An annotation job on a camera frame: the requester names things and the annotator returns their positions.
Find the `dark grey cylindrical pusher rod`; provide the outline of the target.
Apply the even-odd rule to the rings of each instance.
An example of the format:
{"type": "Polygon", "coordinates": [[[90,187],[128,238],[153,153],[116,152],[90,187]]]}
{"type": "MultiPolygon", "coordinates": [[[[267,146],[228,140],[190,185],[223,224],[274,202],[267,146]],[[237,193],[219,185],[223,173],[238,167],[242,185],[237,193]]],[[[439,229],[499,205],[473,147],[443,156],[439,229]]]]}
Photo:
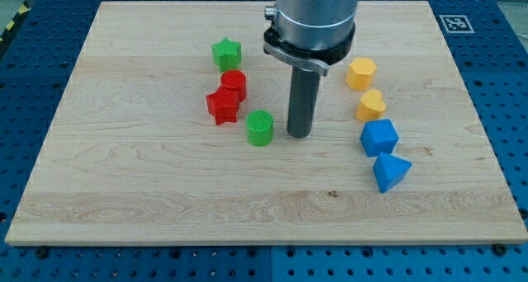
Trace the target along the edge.
{"type": "Polygon", "coordinates": [[[320,75],[302,68],[292,68],[287,131],[295,138],[307,137],[312,129],[320,75]]]}

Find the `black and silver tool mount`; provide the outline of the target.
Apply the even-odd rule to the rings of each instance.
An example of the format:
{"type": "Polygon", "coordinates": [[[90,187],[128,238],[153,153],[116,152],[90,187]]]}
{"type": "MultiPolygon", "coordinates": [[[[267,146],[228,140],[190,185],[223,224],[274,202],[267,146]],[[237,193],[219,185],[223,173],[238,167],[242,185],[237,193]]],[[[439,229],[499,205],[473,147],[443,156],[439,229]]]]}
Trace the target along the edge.
{"type": "Polygon", "coordinates": [[[291,45],[270,27],[263,34],[263,50],[265,54],[269,54],[282,63],[326,77],[330,66],[343,60],[350,52],[355,32],[356,25],[352,24],[351,32],[342,43],[329,49],[311,50],[291,45]]]}

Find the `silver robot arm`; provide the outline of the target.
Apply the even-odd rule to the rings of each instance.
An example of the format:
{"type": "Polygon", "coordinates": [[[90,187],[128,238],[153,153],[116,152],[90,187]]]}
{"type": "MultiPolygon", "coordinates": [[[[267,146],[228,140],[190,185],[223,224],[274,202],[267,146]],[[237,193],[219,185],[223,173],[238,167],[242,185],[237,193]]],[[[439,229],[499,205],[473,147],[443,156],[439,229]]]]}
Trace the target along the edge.
{"type": "Polygon", "coordinates": [[[344,59],[356,31],[359,0],[275,0],[265,8],[266,54],[291,66],[286,129],[304,138],[311,132],[320,78],[344,59]]]}

